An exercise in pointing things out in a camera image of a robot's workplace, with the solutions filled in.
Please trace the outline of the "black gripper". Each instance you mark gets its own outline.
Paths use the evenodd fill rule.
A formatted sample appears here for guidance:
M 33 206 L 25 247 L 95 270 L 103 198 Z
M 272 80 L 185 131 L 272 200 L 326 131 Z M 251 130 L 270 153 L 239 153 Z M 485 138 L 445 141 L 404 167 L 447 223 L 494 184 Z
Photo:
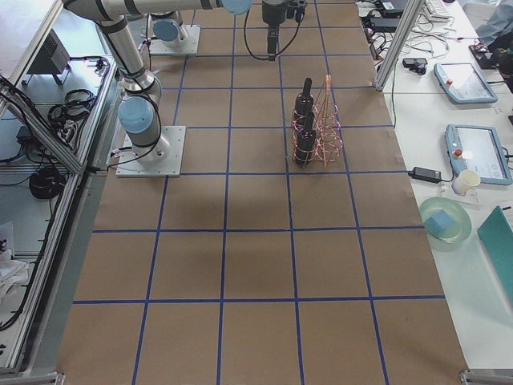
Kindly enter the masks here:
M 286 0 L 263 0 L 261 5 L 261 16 L 263 22 L 268 26 L 267 32 L 267 54 L 268 61 L 274 61 L 277 56 L 277 44 L 279 39 L 280 25 L 286 20 Z

